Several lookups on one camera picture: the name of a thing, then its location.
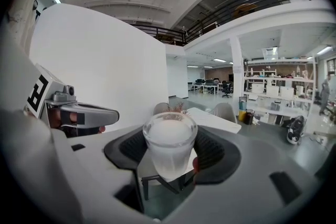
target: milk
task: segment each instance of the milk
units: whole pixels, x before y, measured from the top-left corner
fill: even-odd
[[[194,140],[185,143],[192,136],[192,130],[177,120],[155,123],[149,130],[148,148],[156,171],[165,179],[174,180],[187,169]]]

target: gray floor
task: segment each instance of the gray floor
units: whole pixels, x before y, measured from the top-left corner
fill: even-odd
[[[188,99],[169,98],[169,103],[172,106],[182,102],[184,109],[199,108],[203,111],[211,111],[216,104],[230,101],[231,99],[222,98],[221,95],[197,93],[190,94]],[[293,146],[286,141],[286,130],[284,128],[262,122],[260,122],[260,125],[238,123],[242,126],[239,134],[267,141],[280,151],[285,152],[311,175],[315,174],[324,163],[334,142],[330,141],[327,145],[321,145],[315,137],[305,136],[299,146]],[[176,181],[172,182],[172,186],[178,189]],[[149,186],[149,200],[144,201],[145,214],[152,218],[164,219],[187,198],[192,190],[193,185],[191,184],[176,195],[161,185]]]

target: white table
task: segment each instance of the white table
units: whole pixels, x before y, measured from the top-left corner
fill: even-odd
[[[190,116],[198,125],[212,127],[231,133],[237,133],[241,128],[241,126],[236,123],[224,120],[197,108],[188,109],[188,116]],[[107,189],[107,191],[109,188],[109,175],[111,171],[115,169],[115,166],[105,157],[103,149],[111,140],[127,134],[137,127],[139,127],[139,125],[103,134],[68,139],[70,145],[82,144],[85,146],[85,148],[75,151],[75,154],[78,156],[82,166],[85,167],[92,176]],[[194,169],[193,160],[196,156],[196,152],[192,149],[185,174]],[[141,180],[141,177],[157,174],[148,151],[139,164],[138,174],[140,177],[139,180]],[[152,180],[149,181],[149,185],[160,185],[160,183],[156,180]]]
[[[214,91],[215,91],[215,94],[216,94],[216,88],[217,88],[217,94],[218,94],[218,85],[202,85],[203,87],[203,93],[204,93],[204,87],[207,87],[207,88],[214,88]]]

